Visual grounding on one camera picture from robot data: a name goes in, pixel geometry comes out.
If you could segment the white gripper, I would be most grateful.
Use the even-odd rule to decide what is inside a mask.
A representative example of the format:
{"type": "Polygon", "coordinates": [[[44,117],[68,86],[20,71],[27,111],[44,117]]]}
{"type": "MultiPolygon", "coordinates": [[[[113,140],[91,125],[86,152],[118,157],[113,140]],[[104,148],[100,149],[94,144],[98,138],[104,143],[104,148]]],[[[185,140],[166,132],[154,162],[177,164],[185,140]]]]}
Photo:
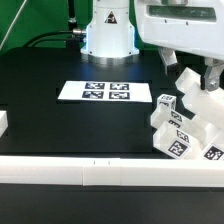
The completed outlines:
{"type": "Polygon", "coordinates": [[[201,89],[219,88],[224,71],[224,0],[134,0],[134,8],[139,35],[144,43],[160,46],[168,77],[177,78],[181,72],[174,50],[187,52],[206,57],[201,89]]]}

